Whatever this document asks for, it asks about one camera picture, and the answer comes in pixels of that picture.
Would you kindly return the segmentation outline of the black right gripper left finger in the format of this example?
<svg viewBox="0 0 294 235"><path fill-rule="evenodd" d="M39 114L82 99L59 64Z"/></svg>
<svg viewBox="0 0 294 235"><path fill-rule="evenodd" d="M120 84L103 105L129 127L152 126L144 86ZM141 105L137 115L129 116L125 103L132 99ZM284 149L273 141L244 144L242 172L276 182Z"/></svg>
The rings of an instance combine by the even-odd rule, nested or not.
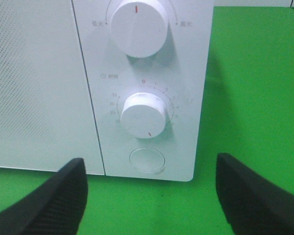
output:
<svg viewBox="0 0 294 235"><path fill-rule="evenodd" d="M74 158L0 212L0 235L75 235L88 198L84 160Z"/></svg>

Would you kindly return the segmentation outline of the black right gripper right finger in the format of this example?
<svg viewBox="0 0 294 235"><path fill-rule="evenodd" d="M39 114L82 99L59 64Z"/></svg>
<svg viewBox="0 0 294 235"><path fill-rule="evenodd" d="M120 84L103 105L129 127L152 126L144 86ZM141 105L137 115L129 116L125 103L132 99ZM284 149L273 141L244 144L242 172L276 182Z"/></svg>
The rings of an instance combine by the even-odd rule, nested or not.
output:
<svg viewBox="0 0 294 235"><path fill-rule="evenodd" d="M216 164L219 203L236 235L294 235L294 195L228 153Z"/></svg>

